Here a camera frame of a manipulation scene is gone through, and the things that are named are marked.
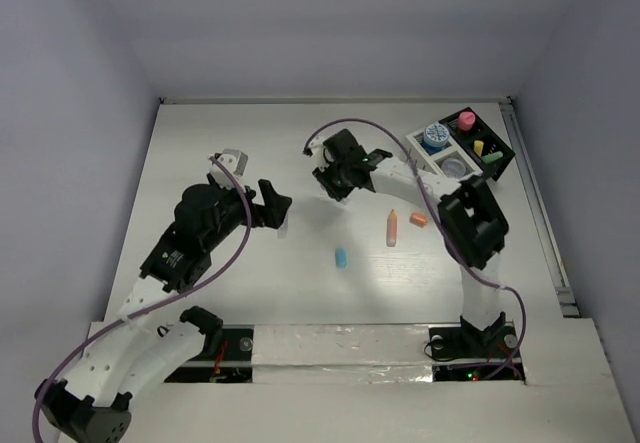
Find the clear round jar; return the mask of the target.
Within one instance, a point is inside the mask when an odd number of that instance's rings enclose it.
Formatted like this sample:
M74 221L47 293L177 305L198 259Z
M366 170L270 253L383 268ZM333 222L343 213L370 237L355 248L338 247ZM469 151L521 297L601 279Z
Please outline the clear round jar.
M442 172L449 178L461 179L467 175L467 167L463 160L449 157L441 162Z

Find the pink capped tube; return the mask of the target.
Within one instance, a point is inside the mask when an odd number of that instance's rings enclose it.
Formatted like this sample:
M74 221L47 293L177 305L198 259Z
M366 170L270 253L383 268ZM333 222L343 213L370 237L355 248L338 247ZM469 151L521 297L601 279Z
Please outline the pink capped tube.
M462 111L459 113L456 121L457 131L460 134L466 134L473 129L476 123L476 114L473 111Z

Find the yellow highlighter pen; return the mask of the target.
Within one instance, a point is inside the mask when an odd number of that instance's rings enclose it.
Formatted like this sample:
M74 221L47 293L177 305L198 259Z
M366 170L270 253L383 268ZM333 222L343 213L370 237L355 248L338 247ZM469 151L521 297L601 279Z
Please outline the yellow highlighter pen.
M477 156L482 157L484 152L484 146L485 146L485 143L482 140L475 140L473 143L474 153Z

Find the green highlighter pen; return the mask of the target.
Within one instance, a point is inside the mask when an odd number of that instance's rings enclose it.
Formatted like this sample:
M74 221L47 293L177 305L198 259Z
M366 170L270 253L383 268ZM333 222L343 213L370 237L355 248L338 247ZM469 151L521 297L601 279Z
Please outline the green highlighter pen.
M503 153L501 151L496 151L483 156L482 160L485 164L491 164L500 160L502 157L503 157Z

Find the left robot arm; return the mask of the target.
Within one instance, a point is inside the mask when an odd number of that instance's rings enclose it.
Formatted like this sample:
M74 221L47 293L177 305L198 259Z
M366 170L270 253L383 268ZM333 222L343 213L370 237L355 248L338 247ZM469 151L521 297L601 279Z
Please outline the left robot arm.
M223 321L199 306L177 303L211 266L211 253L237 227L278 229L292 204L260 180L262 203L251 188L238 193L215 180L188 187L174 221L143 262L120 311L122 324L99 338L50 386L40 389L48 422L76 442L118 442L132 408L194 357L214 358Z

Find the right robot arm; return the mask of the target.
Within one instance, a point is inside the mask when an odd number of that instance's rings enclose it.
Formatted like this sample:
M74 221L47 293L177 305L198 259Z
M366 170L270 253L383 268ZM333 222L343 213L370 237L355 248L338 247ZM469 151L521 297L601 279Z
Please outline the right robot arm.
M486 181L477 175L451 179L386 150L368 152L347 129L311 139L303 153L317 158L313 176L336 201L363 189L422 206L432 215L461 271L462 313L451 339L460 358L487 357L506 324L497 272L509 226Z

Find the orange tip white pen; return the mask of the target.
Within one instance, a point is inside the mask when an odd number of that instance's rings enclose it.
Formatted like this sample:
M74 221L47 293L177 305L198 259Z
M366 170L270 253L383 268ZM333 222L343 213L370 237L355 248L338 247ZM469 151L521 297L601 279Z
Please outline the orange tip white pen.
M289 223L289 217L286 216L283 220L282 225L278 228L277 230L277 237L279 239L284 239L287 236L288 233L288 223Z

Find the blue eraser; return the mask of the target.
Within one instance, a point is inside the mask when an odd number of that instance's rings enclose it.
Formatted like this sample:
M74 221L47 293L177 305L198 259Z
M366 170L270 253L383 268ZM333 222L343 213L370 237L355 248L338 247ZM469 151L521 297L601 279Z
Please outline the blue eraser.
M348 259L347 253L344 248L337 248L334 253L335 257L335 265L339 269L344 269L347 267Z

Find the orange pencil shaped pen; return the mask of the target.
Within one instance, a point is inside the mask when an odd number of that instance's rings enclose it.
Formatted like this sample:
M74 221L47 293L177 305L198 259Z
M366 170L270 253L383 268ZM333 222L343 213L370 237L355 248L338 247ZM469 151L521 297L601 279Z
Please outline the orange pencil shaped pen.
M398 235L398 218L394 210L391 210L386 220L386 246L395 247Z

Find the dark orange eraser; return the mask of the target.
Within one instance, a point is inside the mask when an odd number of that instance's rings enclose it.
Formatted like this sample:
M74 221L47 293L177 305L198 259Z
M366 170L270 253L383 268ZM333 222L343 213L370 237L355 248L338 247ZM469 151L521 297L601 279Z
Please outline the dark orange eraser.
M418 226L418 227L424 227L428 224L428 217L422 213L412 213L409 221L411 224Z

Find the white slotted container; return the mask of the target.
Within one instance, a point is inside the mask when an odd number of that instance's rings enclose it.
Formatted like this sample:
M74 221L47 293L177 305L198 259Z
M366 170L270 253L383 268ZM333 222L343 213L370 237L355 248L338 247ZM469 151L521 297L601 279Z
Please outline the white slotted container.
M406 136L407 149L409 150L411 159L419 169L440 176L446 176L441 170L441 162L446 158L456 157L463 160L467 167L467 175L456 180L462 180L471 175L481 174L480 167L473 162L461 145L455 141L453 134L449 129L450 139L448 146L438 153L432 155L428 154L421 146L423 131L426 127L415 130Z

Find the black container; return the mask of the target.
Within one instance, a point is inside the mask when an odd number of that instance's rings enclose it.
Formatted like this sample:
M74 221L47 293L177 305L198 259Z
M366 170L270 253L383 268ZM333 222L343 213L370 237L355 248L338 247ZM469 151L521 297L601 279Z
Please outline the black container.
M498 181L515 153L471 107L439 120L448 128L454 141L471 157L481 172Z

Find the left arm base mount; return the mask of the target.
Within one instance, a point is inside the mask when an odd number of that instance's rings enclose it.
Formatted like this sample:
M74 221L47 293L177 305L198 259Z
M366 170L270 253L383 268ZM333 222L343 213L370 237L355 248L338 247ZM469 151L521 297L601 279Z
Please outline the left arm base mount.
M225 326L216 353L200 355L174 370L165 383L251 383L253 326Z

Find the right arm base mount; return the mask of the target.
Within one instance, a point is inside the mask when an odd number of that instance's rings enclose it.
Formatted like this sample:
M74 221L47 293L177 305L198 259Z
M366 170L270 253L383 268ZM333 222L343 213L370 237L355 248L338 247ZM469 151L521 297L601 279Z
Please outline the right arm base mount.
M509 364L491 377L513 352L517 341L515 328L510 323L484 348L473 348L466 343L459 326L436 326L429 328L424 353L432 361L434 382L524 382L525 370L519 352Z

